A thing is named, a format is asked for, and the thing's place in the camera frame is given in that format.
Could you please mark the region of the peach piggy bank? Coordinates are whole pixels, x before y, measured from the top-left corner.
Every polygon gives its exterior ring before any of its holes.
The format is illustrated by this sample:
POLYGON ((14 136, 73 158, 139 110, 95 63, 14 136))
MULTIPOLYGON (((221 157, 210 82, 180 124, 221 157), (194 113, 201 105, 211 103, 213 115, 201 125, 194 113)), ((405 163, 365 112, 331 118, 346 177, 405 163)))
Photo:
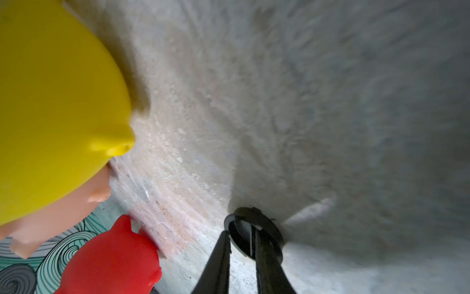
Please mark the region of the peach piggy bank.
POLYGON ((9 249, 23 259, 29 258, 44 242, 77 225, 110 196, 110 168, 105 165, 67 196, 2 225, 1 239, 11 237, 9 249))

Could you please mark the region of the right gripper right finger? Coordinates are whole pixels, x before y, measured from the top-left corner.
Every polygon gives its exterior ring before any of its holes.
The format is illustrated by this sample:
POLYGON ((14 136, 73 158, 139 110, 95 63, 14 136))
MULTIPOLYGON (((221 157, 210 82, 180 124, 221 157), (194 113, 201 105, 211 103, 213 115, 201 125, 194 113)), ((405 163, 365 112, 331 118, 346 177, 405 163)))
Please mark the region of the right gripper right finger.
POLYGON ((259 294, 296 294, 270 238, 258 230, 255 232, 255 262, 259 294))

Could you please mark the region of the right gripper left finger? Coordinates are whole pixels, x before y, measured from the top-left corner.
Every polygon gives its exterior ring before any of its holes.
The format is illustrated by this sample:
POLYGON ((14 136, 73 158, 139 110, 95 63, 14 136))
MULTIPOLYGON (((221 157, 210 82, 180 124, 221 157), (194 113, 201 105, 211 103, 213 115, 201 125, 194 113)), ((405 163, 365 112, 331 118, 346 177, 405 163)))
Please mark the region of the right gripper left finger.
POLYGON ((228 294, 230 287, 230 234, 224 230, 192 294, 228 294))

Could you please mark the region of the yellow piggy bank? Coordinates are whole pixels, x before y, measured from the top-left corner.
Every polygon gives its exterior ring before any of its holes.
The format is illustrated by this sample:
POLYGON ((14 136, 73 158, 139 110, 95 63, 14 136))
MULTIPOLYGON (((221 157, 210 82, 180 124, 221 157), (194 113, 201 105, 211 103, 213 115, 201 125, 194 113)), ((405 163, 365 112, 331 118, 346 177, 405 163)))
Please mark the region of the yellow piggy bank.
POLYGON ((1 223, 34 213, 135 144, 122 73, 61 1, 1 2, 1 223))

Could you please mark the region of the red piggy bank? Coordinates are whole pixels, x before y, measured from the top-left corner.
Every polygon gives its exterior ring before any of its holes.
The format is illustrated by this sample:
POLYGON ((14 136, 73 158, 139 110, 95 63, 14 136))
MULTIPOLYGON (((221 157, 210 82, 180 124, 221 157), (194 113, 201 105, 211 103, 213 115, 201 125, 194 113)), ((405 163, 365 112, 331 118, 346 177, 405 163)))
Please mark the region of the red piggy bank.
POLYGON ((83 245, 68 262, 58 294, 148 294, 162 278, 158 248, 120 216, 112 228, 83 245))

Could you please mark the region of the black plug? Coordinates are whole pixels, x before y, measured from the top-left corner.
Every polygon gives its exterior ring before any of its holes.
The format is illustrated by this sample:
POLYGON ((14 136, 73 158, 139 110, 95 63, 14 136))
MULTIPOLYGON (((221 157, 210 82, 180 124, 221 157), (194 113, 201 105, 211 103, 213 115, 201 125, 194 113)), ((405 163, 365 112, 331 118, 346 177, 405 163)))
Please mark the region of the black plug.
POLYGON ((231 242, 244 256, 255 260, 255 235, 268 239, 274 255, 283 262, 283 236, 274 221, 265 216, 258 208, 240 207, 224 220, 224 228, 229 232, 231 242))

